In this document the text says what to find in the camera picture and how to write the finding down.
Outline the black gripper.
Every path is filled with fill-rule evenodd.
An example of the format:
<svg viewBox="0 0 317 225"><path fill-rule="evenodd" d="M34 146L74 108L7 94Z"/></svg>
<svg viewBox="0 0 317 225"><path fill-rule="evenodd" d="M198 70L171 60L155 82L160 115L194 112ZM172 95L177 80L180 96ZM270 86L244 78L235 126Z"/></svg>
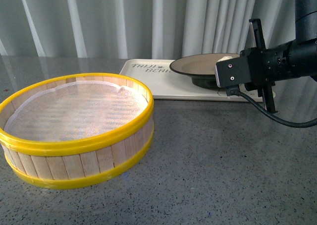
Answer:
<svg viewBox="0 0 317 225"><path fill-rule="evenodd" d="M264 109L276 113L272 87L276 81L292 78L289 53L292 42L267 49L265 46L262 24L260 19L250 19L250 31L254 46L244 49L240 56L248 58L251 82L246 83L248 91L257 90L263 99Z"/></svg>

